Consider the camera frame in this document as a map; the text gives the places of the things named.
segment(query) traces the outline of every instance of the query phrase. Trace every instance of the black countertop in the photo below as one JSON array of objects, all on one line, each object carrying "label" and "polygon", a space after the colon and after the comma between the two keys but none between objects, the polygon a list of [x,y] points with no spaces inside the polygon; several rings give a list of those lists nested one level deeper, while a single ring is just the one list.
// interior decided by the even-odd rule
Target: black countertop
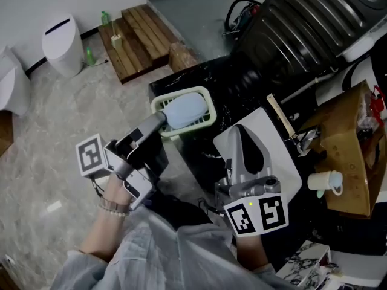
[{"label": "black countertop", "polygon": [[[156,96],[194,86],[204,86],[209,90],[218,118],[211,127],[181,135],[177,149],[200,186],[213,193],[214,184],[226,175],[224,161],[212,142],[217,135],[259,107],[266,110],[284,141],[288,139],[288,133],[266,100],[271,93],[269,85],[245,56],[234,54],[214,59],[151,83],[149,98],[152,100]],[[306,185],[308,175],[314,172],[313,163],[307,157],[298,158],[291,141],[284,143],[303,185],[288,205],[289,226],[262,236],[268,258],[276,270],[305,240],[321,239],[316,225],[327,218],[324,198],[318,199],[316,192]]]}]

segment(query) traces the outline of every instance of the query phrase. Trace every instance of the gray sleeve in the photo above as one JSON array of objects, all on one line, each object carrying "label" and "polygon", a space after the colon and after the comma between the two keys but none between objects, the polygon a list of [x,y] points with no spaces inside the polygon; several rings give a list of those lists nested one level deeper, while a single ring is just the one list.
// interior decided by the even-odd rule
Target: gray sleeve
[{"label": "gray sleeve", "polygon": [[271,264],[266,264],[253,271],[254,275],[258,276],[261,280],[270,285],[273,289],[281,290],[293,290],[298,289],[295,285],[290,282],[283,280],[276,275],[274,267]]},{"label": "gray sleeve", "polygon": [[90,254],[69,251],[62,269],[56,274],[52,290],[86,290],[103,278],[108,264]]}]

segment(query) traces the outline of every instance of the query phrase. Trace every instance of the white toilet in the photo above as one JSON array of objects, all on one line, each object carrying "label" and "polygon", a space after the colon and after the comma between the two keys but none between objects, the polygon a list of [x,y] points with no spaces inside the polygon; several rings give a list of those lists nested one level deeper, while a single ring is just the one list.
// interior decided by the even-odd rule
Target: white toilet
[{"label": "white toilet", "polygon": [[0,111],[23,116],[31,103],[30,79],[8,47],[0,52]]},{"label": "white toilet", "polygon": [[43,32],[43,53],[63,76],[77,75],[83,66],[83,46],[74,18],[59,16]]}]

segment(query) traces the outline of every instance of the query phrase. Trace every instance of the gray floor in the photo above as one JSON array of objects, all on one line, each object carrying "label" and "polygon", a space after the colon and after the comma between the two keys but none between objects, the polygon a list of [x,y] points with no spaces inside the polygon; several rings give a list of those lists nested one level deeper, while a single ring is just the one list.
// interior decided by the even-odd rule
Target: gray floor
[{"label": "gray floor", "polygon": [[[234,41],[222,36],[224,20],[234,0],[149,0],[154,8],[181,34],[202,61],[231,52]],[[234,20],[244,3],[234,9]]]},{"label": "gray floor", "polygon": [[[108,59],[99,34],[87,46],[97,63]],[[23,289],[48,289],[94,220],[99,199],[79,174],[74,146],[97,132],[110,140],[136,127],[151,113],[148,84],[171,73],[165,66],[121,85],[110,62],[71,79],[48,63],[33,72],[30,109],[14,116],[15,142],[0,157],[0,258],[15,260]],[[163,191],[196,204],[203,191],[173,143],[164,147]]]}]

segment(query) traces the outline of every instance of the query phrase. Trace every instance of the baseboard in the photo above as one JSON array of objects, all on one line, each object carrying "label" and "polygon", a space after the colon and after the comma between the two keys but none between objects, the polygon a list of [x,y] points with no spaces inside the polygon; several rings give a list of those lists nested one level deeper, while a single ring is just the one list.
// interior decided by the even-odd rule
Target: baseboard
[{"label": "baseboard", "polygon": [[[88,37],[94,35],[94,34],[97,33],[97,32],[98,32],[98,27],[93,28],[93,29],[91,29],[91,30],[89,30],[89,31],[86,31],[86,32],[82,33],[82,34],[80,35],[80,38],[81,38],[82,40],[84,40],[84,39],[86,39],[86,38],[88,38]],[[28,77],[30,77],[31,73],[32,73],[33,71],[35,71],[36,69],[38,69],[38,68],[39,68],[43,63],[45,63],[46,61],[47,61],[47,58],[46,58],[46,57],[41,58],[41,60],[39,60],[38,62],[36,62],[31,68],[29,68],[28,70],[26,70],[25,75],[27,75]]]},{"label": "baseboard", "polygon": [[25,75],[30,77],[31,73],[33,71],[35,71],[36,69],[38,69],[43,63],[45,63],[47,61],[47,58],[46,57],[43,57],[41,58],[41,60],[39,60],[38,62],[36,62],[31,68],[29,68],[28,70],[26,70],[25,72]]},{"label": "baseboard", "polygon": [[96,34],[97,32],[98,32],[98,27],[93,28],[93,29],[91,29],[91,30],[89,30],[89,31],[86,31],[86,32],[82,33],[82,34],[80,35],[80,38],[81,38],[82,40],[84,40],[84,39],[86,39],[87,37],[90,37],[90,36]]}]

